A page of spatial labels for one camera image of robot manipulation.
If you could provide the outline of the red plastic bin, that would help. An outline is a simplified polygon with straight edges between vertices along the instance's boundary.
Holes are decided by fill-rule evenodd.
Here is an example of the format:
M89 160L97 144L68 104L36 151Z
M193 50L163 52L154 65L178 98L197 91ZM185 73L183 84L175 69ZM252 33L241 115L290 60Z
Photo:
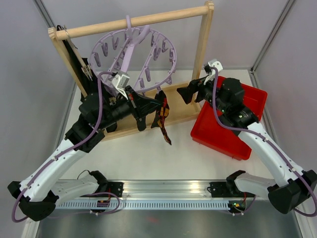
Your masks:
M217 85L207 82L211 98L205 101L191 131L194 141L236 160L247 160L251 148L238 138L236 131L223 128L246 128L261 120L267 92L241 83L235 78L220 77Z

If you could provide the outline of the black hanging clothes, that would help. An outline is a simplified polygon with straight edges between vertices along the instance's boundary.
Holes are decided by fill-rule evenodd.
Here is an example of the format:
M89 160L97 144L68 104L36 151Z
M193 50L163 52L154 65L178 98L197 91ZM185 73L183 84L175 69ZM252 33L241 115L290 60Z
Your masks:
M64 27L57 25L56 27L57 31L64 30ZM98 85L97 85L97 76L92 72L92 80L88 78L85 73L82 70L82 65L77 58L76 54L74 53L73 49L71 48L70 44L68 43L67 40L62 41L64 46L66 47L66 50L68 51L70 55L70 59L75 67L75 71L78 75L79 81L81 85L83 86L84 90L86 91L87 94L92 94L92 93L98 93ZM87 58L82 58L83 62L85 65L89 66L88 59ZM109 96L110 94L106 91L105 88L102 87L102 95L103 95L103 100L106 103L110 103Z

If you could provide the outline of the aluminium mounting rail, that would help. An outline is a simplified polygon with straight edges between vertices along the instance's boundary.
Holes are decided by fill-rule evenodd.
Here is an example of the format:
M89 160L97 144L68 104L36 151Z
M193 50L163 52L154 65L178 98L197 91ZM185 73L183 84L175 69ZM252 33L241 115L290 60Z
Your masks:
M108 180L105 191L124 200L239 199L225 180Z

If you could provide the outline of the metal clip hanger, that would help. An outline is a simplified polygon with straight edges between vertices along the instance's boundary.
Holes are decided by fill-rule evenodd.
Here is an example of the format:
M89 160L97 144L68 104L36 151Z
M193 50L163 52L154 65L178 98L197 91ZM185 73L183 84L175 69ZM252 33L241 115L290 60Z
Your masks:
M93 79L92 79L92 73L91 73L91 69L90 69L89 65L84 65L84 66L82 66L82 71L83 71L83 73L87 76L87 78L88 78L90 81L93 81Z

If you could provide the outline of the wooden hanger rack frame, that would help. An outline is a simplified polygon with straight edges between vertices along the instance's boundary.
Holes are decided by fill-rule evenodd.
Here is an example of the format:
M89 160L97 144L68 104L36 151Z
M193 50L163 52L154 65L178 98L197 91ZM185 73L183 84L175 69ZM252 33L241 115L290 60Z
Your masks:
M108 38L114 36L118 32L126 32L128 26L131 26L133 30L142 31L147 25L201 16L202 21L198 37L194 68L192 73L192 78L195 79L196 77L200 76L200 71L203 65L203 59L205 56L205 50L207 47L211 28L213 11L213 2L207 1L203 6L199 7L192 7L187 9L134 17L131 18L130 23L127 23L125 19L122 19L117 21L99 23L64 30L57 30L55 27L52 27L48 29L48 35L53 45L55 46L57 52L63 59L69 72L71 73L82 95L86 97L87 91L84 89L84 86L80 81L80 73L83 73L86 77L88 77L89 75L93 75L94 72L93 68L90 65L86 65L82 60L80 54L78 53L77 49L71 41L73 38L95 35L99 33L105 33L104 37ZM172 67L168 72L167 78L162 80L160 83L155 84L153 87L142 88L140 92L144 93L147 96L152 96L155 92L157 92L160 89L161 85L168 84L168 87L165 87L164 90L167 93L168 98L172 100L171 104L173 106L178 106L178 108L176 112L172 112L170 114L171 117L167 120L166 125L173 125L196 119L201 110L199 104L191 102L189 106L182 106L180 104L180 99L176 97L177 85L172 84L171 77L172 74L176 71L177 63L177 54L175 47L172 45L170 40L166 38L162 33L155 31L153 29L150 30L150 33L155 36L155 40L152 42L152 48L146 62L149 62L151 59L153 59L156 53L158 53L159 51L165 52L164 47L158 47L158 42L168 42L170 45L169 52Z

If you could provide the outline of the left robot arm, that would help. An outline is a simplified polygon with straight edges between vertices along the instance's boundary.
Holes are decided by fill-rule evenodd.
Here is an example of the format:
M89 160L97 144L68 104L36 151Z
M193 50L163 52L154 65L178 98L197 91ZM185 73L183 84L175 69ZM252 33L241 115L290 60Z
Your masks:
M133 116L138 130L143 131L147 115L156 113L154 125L158 125L165 95L159 92L154 98L146 97L130 86L125 88L125 92L127 96L119 96L113 105L104 98L102 89L83 99L78 121L56 150L28 178L8 185L10 194L16 199L14 209L20 208L26 218L40 221L58 205L77 197L110 195L108 180L99 171L91 171L87 176L65 184L57 184L57 181L104 139L104 129L119 120Z

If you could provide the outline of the argyle patterned sock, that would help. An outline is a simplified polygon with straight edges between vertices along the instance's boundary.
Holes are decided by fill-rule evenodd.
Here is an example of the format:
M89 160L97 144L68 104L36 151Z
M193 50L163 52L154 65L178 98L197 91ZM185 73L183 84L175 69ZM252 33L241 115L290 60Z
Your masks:
M162 135L165 139L165 141L169 144L172 145L170 138L168 137L167 131L165 129L165 119L169 115L169 105L167 101L167 96L164 93L163 90L159 91L155 95L155 99L161 102L161 107L156 109L154 121L151 125L151 128L156 128L159 127L161 129Z

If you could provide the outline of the black sock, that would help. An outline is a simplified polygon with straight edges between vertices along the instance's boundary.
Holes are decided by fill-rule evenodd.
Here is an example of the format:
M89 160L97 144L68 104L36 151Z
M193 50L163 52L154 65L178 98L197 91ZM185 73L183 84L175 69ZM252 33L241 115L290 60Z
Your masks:
M136 119L136 123L139 131L144 131L147 128L146 117Z

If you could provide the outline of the purple round clip hanger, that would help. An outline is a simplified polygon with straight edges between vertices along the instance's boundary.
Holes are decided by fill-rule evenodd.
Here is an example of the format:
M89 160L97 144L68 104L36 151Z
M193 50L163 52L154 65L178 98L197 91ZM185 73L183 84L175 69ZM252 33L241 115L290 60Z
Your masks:
M138 93L172 84L177 62L172 42L150 25L134 27L129 15L126 21L127 28L110 31L96 42L88 58L92 72L126 72L130 76L127 84ZM169 60L169 70L157 78L151 74L156 70L153 64L162 62L159 57Z

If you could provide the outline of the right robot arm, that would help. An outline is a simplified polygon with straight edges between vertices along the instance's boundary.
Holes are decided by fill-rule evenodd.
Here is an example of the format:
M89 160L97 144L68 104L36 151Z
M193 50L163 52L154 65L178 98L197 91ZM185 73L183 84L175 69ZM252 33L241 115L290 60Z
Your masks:
M238 79L226 78L220 87L217 87L217 79L196 79L178 88L177 92L186 104L197 94L197 101L205 100L215 114L221 112L220 116L215 116L217 123L254 150L271 173L272 179L253 176L246 171L233 173L226 183L230 195L246 192L268 199L282 214L296 210L309 198L317 200L314 194L316 172L305 171L272 140L258 117L244 105L245 90Z

